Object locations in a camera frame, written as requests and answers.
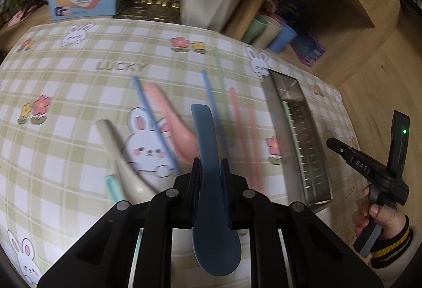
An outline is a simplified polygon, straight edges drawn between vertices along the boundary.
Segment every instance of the pink chopstick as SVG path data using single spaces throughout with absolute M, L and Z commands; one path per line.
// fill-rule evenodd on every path
M 245 168 L 245 174 L 249 171 L 252 170 L 252 174 L 249 175 L 250 178 L 250 183 L 252 188 L 256 188 L 255 186 L 255 170 L 253 170 L 253 166 L 251 164 L 251 154 L 249 152 L 249 146 L 248 143 L 246 142 L 246 137 L 245 137 L 245 132 L 244 132 L 244 127 L 243 127 L 243 123 L 242 123 L 242 117 L 240 114 L 240 107 L 239 107 L 239 102 L 236 96 L 236 90 L 234 88 L 230 88 L 229 89 L 229 94 L 230 94 L 230 99 L 232 102 L 232 105 L 235 109 L 235 117 L 236 117 L 236 122 L 238 124 L 238 132 L 239 132 L 239 136 L 240 136 L 240 140 L 242 143 L 242 147 L 243 147 L 243 153 L 245 154 L 245 162 L 246 162 L 246 168 Z
M 252 134 L 252 151 L 254 153 L 254 162 L 255 162 L 255 184 L 257 185 L 257 190 L 262 192 L 262 171 L 261 171 L 261 162 L 258 152 L 258 130 L 257 123 L 255 120 L 255 110 L 252 105 L 248 105 L 249 111 L 249 120 L 251 123 L 251 134 Z

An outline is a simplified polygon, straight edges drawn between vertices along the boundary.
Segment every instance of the striped cuff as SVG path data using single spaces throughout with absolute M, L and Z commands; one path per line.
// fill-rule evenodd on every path
M 409 218 L 406 216 L 406 225 L 398 235 L 388 240 L 377 240 L 372 246 L 372 267 L 380 269 L 389 266 L 406 251 L 412 239 L 413 231 L 409 227 Z

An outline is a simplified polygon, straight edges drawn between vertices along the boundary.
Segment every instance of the beige cup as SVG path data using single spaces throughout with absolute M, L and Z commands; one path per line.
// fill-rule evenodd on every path
M 274 20 L 269 16 L 264 17 L 267 19 L 268 24 L 264 31 L 252 42 L 251 45 L 255 48 L 267 48 L 268 44 L 274 40 L 274 38 L 283 28 L 277 20 Z

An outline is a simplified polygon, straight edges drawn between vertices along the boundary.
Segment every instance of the table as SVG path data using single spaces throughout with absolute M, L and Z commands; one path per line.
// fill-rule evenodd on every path
M 252 70 L 243 43 L 208 30 L 149 21 L 89 19 L 32 27 L 0 66 L 0 242 L 18 272 L 23 269 L 11 234 L 18 245 L 29 239 L 34 262 L 45 273 L 113 205 L 104 185 L 113 166 L 93 122 L 109 119 L 122 140 L 131 135 L 127 118 L 141 104 L 131 82 L 134 74 L 144 84 L 159 85 L 193 130 L 191 104 L 208 105 L 200 73 L 206 69 L 224 131 L 233 134 L 232 172 L 246 172 L 231 105 L 229 115 L 225 114 L 226 92 L 220 86 L 215 48 L 225 88 L 237 92 L 243 122 L 248 122 L 248 105 L 255 111 L 262 192 L 274 202 L 286 203 L 283 166 L 277 165 L 283 145 L 274 147 L 262 78 Z M 322 142 L 336 135 L 357 147 L 337 90 L 278 57 L 265 56 L 263 68 L 299 81 Z M 157 106 L 152 108 L 161 117 Z M 249 130 L 247 137 L 251 146 Z M 334 200 L 319 216 L 351 245 L 350 216 L 365 181 L 329 150 L 326 162 Z M 190 164 L 179 165 L 183 172 L 190 171 Z M 151 172 L 141 175 L 159 190 L 171 187 L 174 180 Z M 190 231 L 175 230 L 172 286 L 248 287 L 247 235 L 241 243 L 239 268 L 226 277 L 212 277 L 196 262 Z

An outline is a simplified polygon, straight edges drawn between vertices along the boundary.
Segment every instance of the yellow stripe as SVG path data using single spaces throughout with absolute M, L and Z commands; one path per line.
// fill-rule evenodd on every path
M 396 241 L 393 245 L 387 246 L 385 249 L 379 250 L 377 252 L 372 252 L 372 257 L 374 258 L 379 258 L 382 257 L 384 255 L 386 255 L 387 253 L 389 253 L 390 251 L 394 250 L 396 247 L 398 247 L 401 243 L 404 242 L 404 240 L 407 238 L 407 236 L 409 235 L 409 227 L 407 228 L 406 233 L 404 233 L 403 237 L 401 237 L 398 241 Z

